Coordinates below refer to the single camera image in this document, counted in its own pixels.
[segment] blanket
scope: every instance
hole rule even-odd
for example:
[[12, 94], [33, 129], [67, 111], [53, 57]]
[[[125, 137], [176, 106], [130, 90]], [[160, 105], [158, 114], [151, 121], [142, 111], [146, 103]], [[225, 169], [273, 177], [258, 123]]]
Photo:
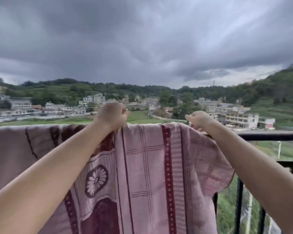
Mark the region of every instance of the blanket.
[[[84, 127], [1, 127], [0, 189]], [[39, 233], [214, 234], [212, 197], [233, 173], [216, 143], [189, 126], [127, 125], [94, 150]]]

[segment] hand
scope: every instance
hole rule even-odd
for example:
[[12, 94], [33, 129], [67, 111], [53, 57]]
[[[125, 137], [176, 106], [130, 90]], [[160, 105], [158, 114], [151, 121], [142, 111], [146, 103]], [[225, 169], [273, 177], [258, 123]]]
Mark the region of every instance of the hand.
[[205, 131], [208, 133], [208, 127], [211, 123], [216, 122], [208, 113], [204, 111], [196, 111], [191, 115], [186, 115], [185, 118], [191, 122], [191, 127], [198, 131]]
[[107, 103], [98, 111], [95, 120], [103, 123], [112, 132], [120, 129], [126, 123], [127, 117], [128, 112], [123, 104]]

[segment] forearm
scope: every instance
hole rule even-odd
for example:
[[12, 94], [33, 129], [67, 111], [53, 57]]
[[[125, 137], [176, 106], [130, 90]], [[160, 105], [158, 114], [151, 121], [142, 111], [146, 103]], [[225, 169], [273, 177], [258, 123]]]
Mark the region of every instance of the forearm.
[[293, 175], [218, 122], [208, 133], [267, 213], [285, 233], [293, 233]]
[[5, 186], [0, 191], [0, 233], [37, 233], [108, 133], [94, 121]]

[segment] balcony railing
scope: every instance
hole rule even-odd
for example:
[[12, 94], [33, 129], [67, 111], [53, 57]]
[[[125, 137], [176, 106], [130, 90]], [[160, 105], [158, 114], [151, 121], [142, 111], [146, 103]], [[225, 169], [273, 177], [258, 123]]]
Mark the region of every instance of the balcony railing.
[[[246, 141], [293, 141], [293, 131], [277, 131], [277, 130], [264, 131], [264, 132], [242, 131], [242, 132], [238, 132], [238, 135], [242, 137], [243, 139], [245, 139]], [[277, 161], [277, 162], [283, 167], [289, 168], [290, 172], [293, 174], [293, 161]], [[238, 179], [234, 234], [240, 233], [242, 198], [243, 198], [243, 182], [240, 179]], [[217, 200], [218, 200], [218, 194], [216, 193], [213, 197], [216, 214], [217, 214]], [[262, 206], [260, 206], [259, 222], [258, 222], [258, 229], [257, 229], [258, 234], [264, 233], [265, 217], [266, 217], [266, 211], [264, 210]]]

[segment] sky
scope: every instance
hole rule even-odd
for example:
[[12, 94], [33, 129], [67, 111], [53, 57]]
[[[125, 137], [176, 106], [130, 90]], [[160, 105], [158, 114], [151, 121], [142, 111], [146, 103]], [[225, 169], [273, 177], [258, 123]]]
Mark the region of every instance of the sky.
[[230, 86], [293, 63], [293, 0], [0, 0], [0, 77]]

